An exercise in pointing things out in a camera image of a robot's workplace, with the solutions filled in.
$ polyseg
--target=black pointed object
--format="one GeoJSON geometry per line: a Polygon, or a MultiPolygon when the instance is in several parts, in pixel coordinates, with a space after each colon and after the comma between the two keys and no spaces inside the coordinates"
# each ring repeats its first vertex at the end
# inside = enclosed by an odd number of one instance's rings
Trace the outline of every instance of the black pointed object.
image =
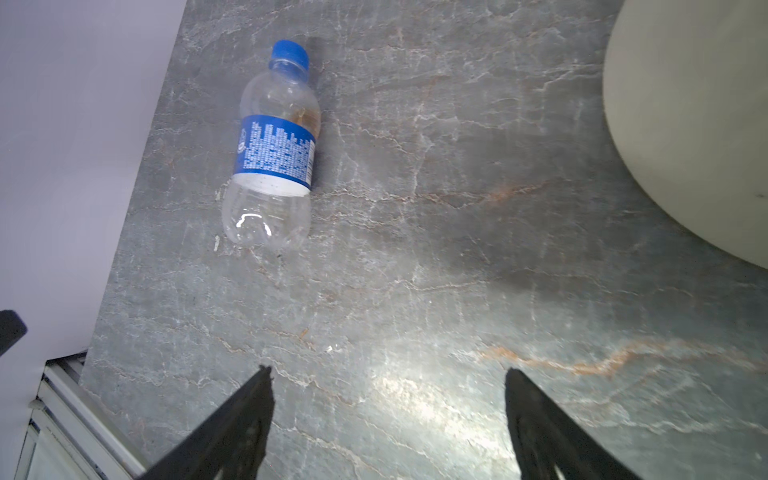
{"type": "Polygon", "coordinates": [[[0,311],[0,355],[27,333],[27,326],[13,310],[0,311]]]}
{"type": "Polygon", "coordinates": [[[521,480],[640,480],[606,452],[523,372],[509,369],[505,400],[521,480]]]}
{"type": "Polygon", "coordinates": [[[272,367],[261,366],[141,480],[253,480],[266,455],[275,399],[272,367]]]}

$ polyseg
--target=plastic bottle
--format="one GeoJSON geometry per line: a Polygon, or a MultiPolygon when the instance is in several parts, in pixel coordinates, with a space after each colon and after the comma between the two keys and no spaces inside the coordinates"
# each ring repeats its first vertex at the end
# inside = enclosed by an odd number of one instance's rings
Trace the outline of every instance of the plastic bottle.
{"type": "Polygon", "coordinates": [[[276,252],[297,248],[310,231],[310,184],[320,107],[306,84],[310,58],[278,41],[269,70],[245,87],[235,171],[221,208],[237,245],[276,252]]]}

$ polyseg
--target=water bottle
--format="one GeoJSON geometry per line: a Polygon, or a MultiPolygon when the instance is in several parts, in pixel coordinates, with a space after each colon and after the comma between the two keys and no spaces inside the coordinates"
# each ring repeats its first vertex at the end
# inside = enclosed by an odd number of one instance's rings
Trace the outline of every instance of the water bottle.
{"type": "Polygon", "coordinates": [[[295,249],[310,231],[310,184],[320,106],[306,84],[310,57],[280,40],[269,70],[245,87],[235,169],[221,208],[227,237],[242,247],[295,249]]]}

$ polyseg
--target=clear plastic bottle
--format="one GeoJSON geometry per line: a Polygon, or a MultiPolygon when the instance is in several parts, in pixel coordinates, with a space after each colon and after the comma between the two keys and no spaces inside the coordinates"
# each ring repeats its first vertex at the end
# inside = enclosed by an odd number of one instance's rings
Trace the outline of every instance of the clear plastic bottle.
{"type": "Polygon", "coordinates": [[[235,171],[221,208],[237,245],[297,248],[310,231],[310,184],[320,107],[306,84],[310,58],[301,45],[278,41],[269,70],[245,87],[235,171]]]}

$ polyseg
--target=bottle neck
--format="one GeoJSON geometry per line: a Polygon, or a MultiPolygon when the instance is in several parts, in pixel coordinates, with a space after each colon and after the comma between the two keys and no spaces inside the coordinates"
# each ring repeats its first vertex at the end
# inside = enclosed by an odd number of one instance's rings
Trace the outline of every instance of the bottle neck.
{"type": "Polygon", "coordinates": [[[306,83],[310,78],[310,73],[304,67],[283,58],[270,60],[270,70],[277,71],[297,83],[306,83]]]}

